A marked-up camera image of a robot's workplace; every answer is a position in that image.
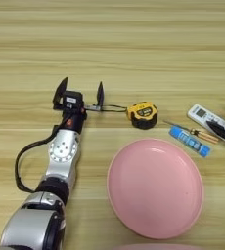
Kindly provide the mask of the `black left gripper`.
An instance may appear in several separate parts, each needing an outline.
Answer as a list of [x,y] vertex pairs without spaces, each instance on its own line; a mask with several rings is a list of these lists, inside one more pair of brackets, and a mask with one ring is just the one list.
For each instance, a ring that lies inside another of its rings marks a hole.
[[[53,98],[53,109],[64,108],[64,92],[67,89],[68,78],[65,77],[60,85],[57,87]],[[104,103],[104,87],[102,81],[97,90],[97,105],[83,105],[82,107],[66,108],[63,111],[63,121],[61,128],[74,131],[78,134],[81,133],[84,121],[87,118],[88,111],[101,111]]]

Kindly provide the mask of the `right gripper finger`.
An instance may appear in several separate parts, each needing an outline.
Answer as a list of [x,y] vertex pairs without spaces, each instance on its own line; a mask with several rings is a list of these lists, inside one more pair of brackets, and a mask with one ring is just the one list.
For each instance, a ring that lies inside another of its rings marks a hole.
[[225,128],[223,126],[213,121],[207,121],[206,124],[216,135],[220,136],[222,139],[225,139]]

